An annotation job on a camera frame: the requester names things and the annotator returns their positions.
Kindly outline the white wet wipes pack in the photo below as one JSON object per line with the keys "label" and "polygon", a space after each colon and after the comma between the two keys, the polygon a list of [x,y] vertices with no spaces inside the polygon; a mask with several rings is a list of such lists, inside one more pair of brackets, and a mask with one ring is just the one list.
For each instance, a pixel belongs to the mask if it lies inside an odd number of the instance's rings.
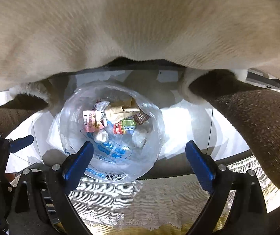
{"label": "white wet wipes pack", "polygon": [[101,121],[105,115],[105,110],[110,104],[110,101],[98,100],[96,101],[93,110],[95,111],[95,119],[97,122]]}

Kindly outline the large white tissue ball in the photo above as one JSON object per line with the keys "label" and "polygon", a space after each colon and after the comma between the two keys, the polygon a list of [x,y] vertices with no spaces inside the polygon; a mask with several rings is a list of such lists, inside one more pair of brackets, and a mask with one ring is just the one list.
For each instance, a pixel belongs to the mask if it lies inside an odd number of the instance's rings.
{"label": "large white tissue ball", "polygon": [[147,142],[152,128],[146,126],[137,126],[132,134],[132,143],[135,147],[142,149]]}

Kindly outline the clear plastic trash bag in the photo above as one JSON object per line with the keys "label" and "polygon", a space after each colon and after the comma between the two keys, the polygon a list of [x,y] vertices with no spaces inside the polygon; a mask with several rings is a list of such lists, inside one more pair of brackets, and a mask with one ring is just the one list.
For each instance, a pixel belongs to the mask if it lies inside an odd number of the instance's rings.
{"label": "clear plastic trash bag", "polygon": [[[107,143],[96,143],[93,133],[84,130],[83,111],[93,110],[98,100],[112,102],[134,98],[140,111],[151,116],[142,125],[152,128],[142,149],[132,143],[132,135],[114,134],[104,115],[101,120],[109,135]],[[131,182],[146,174],[155,164],[164,141],[162,112],[138,92],[114,83],[95,81],[78,87],[65,101],[54,125],[60,137],[58,147],[65,155],[76,154],[85,142],[93,145],[93,157],[84,171],[86,176],[111,183]]]}

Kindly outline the beige plush bed blanket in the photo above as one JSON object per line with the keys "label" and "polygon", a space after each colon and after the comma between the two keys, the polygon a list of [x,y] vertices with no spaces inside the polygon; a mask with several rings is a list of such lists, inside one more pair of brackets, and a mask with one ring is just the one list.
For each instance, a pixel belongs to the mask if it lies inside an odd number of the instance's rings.
{"label": "beige plush bed blanket", "polygon": [[0,91],[118,57],[280,79],[280,0],[0,0]]}

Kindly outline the yellow red snack packet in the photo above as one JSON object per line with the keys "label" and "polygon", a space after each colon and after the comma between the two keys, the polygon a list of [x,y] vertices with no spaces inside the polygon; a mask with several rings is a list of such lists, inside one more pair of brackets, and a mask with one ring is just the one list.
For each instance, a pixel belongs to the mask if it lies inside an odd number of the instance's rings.
{"label": "yellow red snack packet", "polygon": [[113,133],[124,135],[132,135],[136,129],[137,123],[133,119],[123,119],[113,125]]}

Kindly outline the brown paper bag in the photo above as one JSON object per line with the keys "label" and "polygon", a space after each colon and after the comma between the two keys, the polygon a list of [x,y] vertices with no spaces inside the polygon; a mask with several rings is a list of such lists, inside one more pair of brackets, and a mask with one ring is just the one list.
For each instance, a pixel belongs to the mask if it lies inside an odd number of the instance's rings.
{"label": "brown paper bag", "polygon": [[112,124],[131,117],[140,112],[140,108],[134,98],[112,102],[105,109],[105,116]]}

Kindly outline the pink cake box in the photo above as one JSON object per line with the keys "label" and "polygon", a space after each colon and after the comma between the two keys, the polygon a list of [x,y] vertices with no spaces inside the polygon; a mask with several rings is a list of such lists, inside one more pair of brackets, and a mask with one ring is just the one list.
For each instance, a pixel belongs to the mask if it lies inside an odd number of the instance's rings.
{"label": "pink cake box", "polygon": [[105,128],[102,121],[97,121],[94,110],[84,110],[83,121],[84,130],[88,133],[93,133]]}

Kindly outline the dark brown snack wrapper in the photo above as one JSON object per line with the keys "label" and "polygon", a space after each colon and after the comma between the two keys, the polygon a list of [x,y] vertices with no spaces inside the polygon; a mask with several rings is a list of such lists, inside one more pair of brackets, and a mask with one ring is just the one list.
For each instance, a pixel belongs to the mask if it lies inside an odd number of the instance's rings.
{"label": "dark brown snack wrapper", "polygon": [[140,112],[138,112],[137,114],[133,115],[133,119],[138,125],[144,124],[146,121],[148,121],[150,119],[150,117],[151,116],[147,115],[142,110]]}

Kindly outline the small white tissue ball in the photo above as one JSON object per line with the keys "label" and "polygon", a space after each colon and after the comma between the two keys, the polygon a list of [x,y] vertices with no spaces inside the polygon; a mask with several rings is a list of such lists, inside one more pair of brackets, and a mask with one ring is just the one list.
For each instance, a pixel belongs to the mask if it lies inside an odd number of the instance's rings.
{"label": "small white tissue ball", "polygon": [[96,143],[107,143],[109,141],[109,135],[106,130],[101,129],[93,133],[93,139]]}

